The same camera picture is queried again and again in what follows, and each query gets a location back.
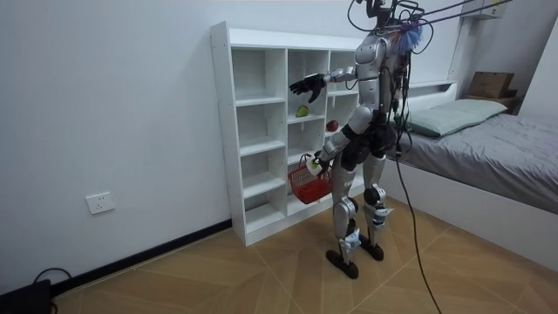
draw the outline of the pillow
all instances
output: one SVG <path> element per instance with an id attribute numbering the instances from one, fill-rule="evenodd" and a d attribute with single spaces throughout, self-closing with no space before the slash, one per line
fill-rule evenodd
<path id="1" fill-rule="evenodd" d="M 461 99 L 411 113 L 412 131 L 430 137 L 441 137 L 476 126 L 507 109 L 490 100 Z"/>
<path id="2" fill-rule="evenodd" d="M 507 110 L 504 105 L 495 101 L 475 99 L 455 100 L 441 106 L 436 106 L 434 108 L 447 108 L 462 113 L 473 113 L 478 115 L 482 119 L 488 119 L 498 113 L 503 113 Z"/>
<path id="3" fill-rule="evenodd" d="M 484 119 L 474 113 L 463 113 L 452 108 L 419 110 L 411 113 L 409 124 L 412 131 L 430 137 L 440 137 L 476 126 Z"/>

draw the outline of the electrical socket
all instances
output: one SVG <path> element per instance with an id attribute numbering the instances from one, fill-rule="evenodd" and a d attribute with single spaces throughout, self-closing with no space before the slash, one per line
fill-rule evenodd
<path id="1" fill-rule="evenodd" d="M 110 193 L 103 193 L 100 195 L 88 196 L 85 198 L 89 211 L 92 214 L 98 214 L 107 210 L 115 209 L 114 202 Z"/>

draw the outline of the red basket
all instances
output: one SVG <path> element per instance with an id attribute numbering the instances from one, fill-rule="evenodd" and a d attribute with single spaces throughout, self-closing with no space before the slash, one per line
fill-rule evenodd
<path id="1" fill-rule="evenodd" d="M 304 154 L 298 168 L 289 172 L 289 182 L 293 194 L 304 204 L 310 204 L 331 193 L 331 168 L 324 174 L 314 176 L 306 168 L 306 160 L 312 156 Z"/>

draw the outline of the gray bedding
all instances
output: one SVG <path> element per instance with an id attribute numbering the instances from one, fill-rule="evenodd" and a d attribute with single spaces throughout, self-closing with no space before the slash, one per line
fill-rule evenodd
<path id="1" fill-rule="evenodd" d="M 501 114 L 440 139 L 413 133 L 412 142 L 404 163 L 558 214 L 558 126 Z"/>

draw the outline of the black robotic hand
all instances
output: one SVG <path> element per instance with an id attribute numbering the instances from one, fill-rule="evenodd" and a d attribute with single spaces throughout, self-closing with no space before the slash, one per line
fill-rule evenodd
<path id="1" fill-rule="evenodd" d="M 291 92 L 296 95 L 300 95 L 303 92 L 312 92 L 312 96 L 308 100 L 309 103 L 313 102 L 320 96 L 320 91 L 325 87 L 325 82 L 323 81 L 323 74 L 312 74 L 304 78 L 302 81 L 298 81 L 295 84 L 289 86 Z"/>

